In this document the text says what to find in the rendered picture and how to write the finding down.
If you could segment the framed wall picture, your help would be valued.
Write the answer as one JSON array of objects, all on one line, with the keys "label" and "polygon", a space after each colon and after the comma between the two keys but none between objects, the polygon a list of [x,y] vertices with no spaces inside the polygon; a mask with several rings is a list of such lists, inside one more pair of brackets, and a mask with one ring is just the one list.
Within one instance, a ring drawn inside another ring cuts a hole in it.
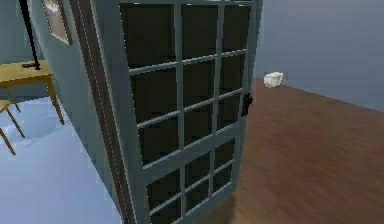
[{"label": "framed wall picture", "polygon": [[67,45],[72,44],[62,0],[41,0],[50,33]]}]

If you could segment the yellow wooden table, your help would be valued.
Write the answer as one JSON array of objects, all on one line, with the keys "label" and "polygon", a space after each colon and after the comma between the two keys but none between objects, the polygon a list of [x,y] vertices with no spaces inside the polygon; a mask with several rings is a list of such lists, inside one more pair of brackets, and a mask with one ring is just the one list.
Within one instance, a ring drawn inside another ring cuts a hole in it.
[{"label": "yellow wooden table", "polygon": [[37,82],[44,83],[51,99],[52,105],[56,109],[59,121],[62,125],[64,125],[64,118],[62,116],[57,94],[52,82],[54,72],[51,70],[49,64],[45,60],[40,60],[39,64],[39,70],[36,70],[34,67],[25,68],[23,67],[23,62],[1,64],[0,88],[3,88],[8,92],[11,102],[16,106],[17,110],[20,111],[20,108],[17,104],[17,100],[10,91],[10,88],[20,85],[33,84]]}]

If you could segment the grey glass-paned room door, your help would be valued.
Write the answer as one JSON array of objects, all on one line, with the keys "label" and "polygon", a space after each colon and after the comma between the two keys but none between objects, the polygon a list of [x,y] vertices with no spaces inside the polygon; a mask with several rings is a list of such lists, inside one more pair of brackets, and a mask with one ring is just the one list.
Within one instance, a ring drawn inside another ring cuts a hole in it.
[{"label": "grey glass-paned room door", "polygon": [[133,224],[194,224],[236,190],[262,4],[93,0]]}]

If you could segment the white box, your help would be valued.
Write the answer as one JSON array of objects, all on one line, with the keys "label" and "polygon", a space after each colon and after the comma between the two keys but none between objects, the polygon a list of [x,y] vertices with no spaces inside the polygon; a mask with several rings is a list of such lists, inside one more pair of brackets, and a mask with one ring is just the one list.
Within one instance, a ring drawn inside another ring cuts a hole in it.
[{"label": "white box", "polygon": [[272,72],[264,76],[264,86],[267,88],[275,88],[282,83],[283,73]]}]

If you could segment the black floor lamp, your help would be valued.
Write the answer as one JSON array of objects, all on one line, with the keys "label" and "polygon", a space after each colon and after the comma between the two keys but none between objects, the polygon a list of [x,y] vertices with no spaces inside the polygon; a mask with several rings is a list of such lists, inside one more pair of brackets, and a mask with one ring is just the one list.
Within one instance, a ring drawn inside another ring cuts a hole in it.
[{"label": "black floor lamp", "polygon": [[21,12],[22,12],[24,24],[25,24],[25,27],[27,30],[31,50],[32,50],[32,55],[33,55],[33,59],[34,59],[33,65],[34,65],[36,70],[40,70],[40,63],[38,61],[38,57],[37,57],[37,53],[36,53],[36,47],[35,47],[33,32],[32,32],[32,25],[31,25],[31,21],[30,21],[30,14],[29,14],[29,10],[28,10],[28,1],[27,0],[18,0],[18,1],[19,1]]}]

